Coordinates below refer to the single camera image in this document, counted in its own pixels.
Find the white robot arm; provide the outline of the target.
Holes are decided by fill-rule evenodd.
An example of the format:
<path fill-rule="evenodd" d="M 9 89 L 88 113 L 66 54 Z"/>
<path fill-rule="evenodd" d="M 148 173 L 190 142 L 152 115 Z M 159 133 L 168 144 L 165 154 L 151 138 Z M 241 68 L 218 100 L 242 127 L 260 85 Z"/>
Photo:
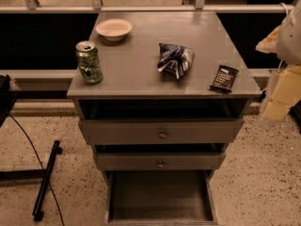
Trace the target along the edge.
<path fill-rule="evenodd" d="M 272 73 L 268 80 L 266 96 L 260 107 L 259 121 L 274 125 L 283 121 L 290 109 L 301 101 L 301 4 L 291 11 L 286 5 L 286 17 L 265 39 L 256 45 L 256 50 L 265 54 L 275 53 L 285 69 Z"/>

